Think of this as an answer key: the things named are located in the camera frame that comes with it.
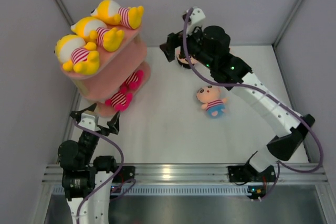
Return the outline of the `bald peach boy doll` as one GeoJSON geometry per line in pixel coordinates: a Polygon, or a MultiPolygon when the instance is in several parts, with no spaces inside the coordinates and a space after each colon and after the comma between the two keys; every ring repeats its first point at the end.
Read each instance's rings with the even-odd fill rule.
{"type": "Polygon", "coordinates": [[[204,110],[210,118],[220,118],[226,112],[227,98],[221,97],[221,89],[213,85],[201,87],[196,98],[202,104],[201,109],[204,110]]]}

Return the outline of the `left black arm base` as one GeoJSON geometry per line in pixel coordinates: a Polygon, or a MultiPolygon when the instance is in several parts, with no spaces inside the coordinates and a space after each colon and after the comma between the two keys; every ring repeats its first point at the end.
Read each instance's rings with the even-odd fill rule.
{"type": "Polygon", "coordinates": [[[123,166],[112,180],[113,183],[123,183],[135,177],[135,166],[123,166]]]}

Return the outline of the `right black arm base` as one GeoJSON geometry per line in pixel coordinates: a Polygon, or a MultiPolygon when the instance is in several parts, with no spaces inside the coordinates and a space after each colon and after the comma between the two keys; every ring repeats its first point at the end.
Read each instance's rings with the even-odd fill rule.
{"type": "Polygon", "coordinates": [[[258,172],[249,164],[228,166],[228,176],[231,183],[238,184],[275,182],[276,180],[273,166],[269,166],[264,171],[258,172]]]}

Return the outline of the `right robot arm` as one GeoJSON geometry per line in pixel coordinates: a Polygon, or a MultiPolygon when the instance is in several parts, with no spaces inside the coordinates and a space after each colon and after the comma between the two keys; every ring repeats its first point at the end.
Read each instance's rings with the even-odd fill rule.
{"type": "Polygon", "coordinates": [[[312,115],[301,115],[284,105],[258,79],[252,68],[230,51],[230,36],[219,26],[194,28],[167,36],[160,45],[169,62],[180,48],[210,70],[211,84],[225,87],[254,109],[271,126],[275,137],[256,151],[244,165],[250,180],[258,180],[276,162],[288,161],[315,123],[312,115]]]}

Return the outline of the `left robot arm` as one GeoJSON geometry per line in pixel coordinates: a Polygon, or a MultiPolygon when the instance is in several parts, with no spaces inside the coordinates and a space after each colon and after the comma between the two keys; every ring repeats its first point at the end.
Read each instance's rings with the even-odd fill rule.
{"type": "Polygon", "coordinates": [[[61,185],[70,209],[72,223],[108,223],[112,181],[121,170],[113,156],[93,157],[100,139],[119,133],[117,112],[106,126],[99,125],[96,104],[71,111],[70,117],[82,130],[79,140],[66,140],[58,148],[58,159],[63,169],[61,185]]]}

